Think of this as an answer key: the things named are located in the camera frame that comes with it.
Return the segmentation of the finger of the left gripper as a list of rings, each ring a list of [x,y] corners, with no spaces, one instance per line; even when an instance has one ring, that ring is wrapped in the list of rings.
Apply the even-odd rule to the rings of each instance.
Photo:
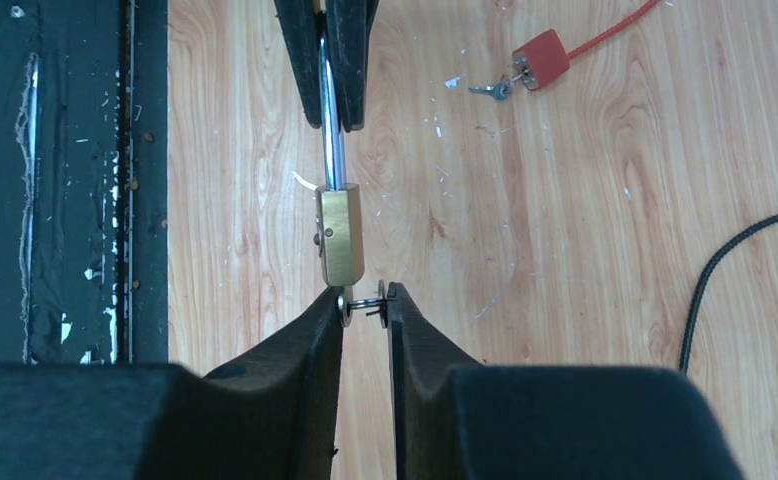
[[[304,115],[311,127],[320,128],[322,111],[318,54],[324,26],[320,2],[275,0],[274,5]]]
[[[346,132],[365,123],[369,41],[378,0],[328,0],[326,28],[337,105]]]

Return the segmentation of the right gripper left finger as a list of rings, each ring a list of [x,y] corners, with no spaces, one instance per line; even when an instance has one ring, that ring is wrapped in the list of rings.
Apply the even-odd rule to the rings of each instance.
[[[0,364],[0,479],[326,479],[340,290],[197,376],[176,364]]]

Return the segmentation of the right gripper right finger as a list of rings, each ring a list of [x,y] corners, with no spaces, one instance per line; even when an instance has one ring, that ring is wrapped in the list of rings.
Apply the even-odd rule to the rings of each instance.
[[[485,365],[388,287],[400,479],[739,479],[682,374],[636,366]]]

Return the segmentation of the brass padlock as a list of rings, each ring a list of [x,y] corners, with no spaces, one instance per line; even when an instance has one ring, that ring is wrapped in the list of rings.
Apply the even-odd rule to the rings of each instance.
[[[325,184],[316,190],[323,278],[327,285],[349,287],[364,275],[360,188],[347,179],[344,129],[330,56],[326,13],[318,13],[318,82]]]

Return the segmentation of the red cable lock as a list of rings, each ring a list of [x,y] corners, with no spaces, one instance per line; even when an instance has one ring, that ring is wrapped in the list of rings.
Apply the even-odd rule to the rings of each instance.
[[[507,90],[511,91],[516,85],[529,91],[548,86],[564,75],[578,57],[623,32],[657,5],[657,0],[645,1],[622,20],[571,50],[564,47],[554,29],[536,35],[513,51],[514,73],[505,77]]]

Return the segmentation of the brass padlock keys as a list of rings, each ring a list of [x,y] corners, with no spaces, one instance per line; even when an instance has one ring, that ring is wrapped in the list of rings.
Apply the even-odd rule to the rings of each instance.
[[[388,328],[388,299],[386,283],[379,280],[377,283],[377,294],[375,297],[354,299],[353,290],[350,286],[345,286],[342,293],[337,297],[337,311],[340,324],[343,328],[351,325],[352,313],[357,310],[365,310],[366,316],[376,315],[381,327]]]

